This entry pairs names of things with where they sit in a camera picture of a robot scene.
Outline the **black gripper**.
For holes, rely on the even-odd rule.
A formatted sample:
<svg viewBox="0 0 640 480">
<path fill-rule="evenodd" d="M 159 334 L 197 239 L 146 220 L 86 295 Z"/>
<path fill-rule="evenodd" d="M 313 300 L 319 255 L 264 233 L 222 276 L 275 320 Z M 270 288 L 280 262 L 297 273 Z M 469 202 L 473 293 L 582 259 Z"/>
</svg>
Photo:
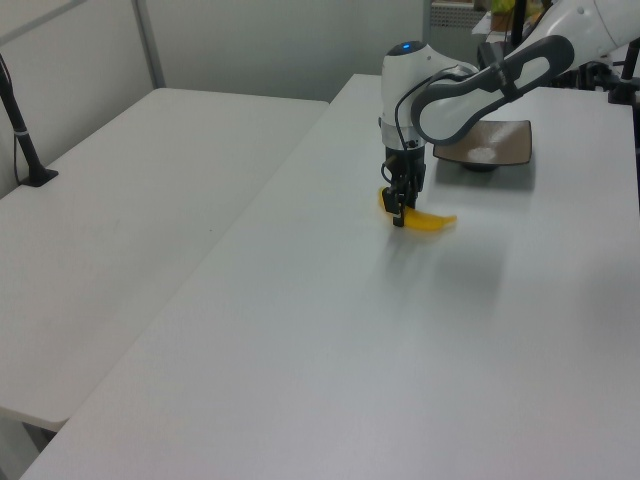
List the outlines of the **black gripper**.
<svg viewBox="0 0 640 480">
<path fill-rule="evenodd" d="M 383 178 L 389 187 L 384 189 L 384 209 L 396 227 L 404 226 L 405 207 L 416 208 L 426 174 L 424 156 L 424 147 L 409 150 L 385 148 Z"/>
</svg>

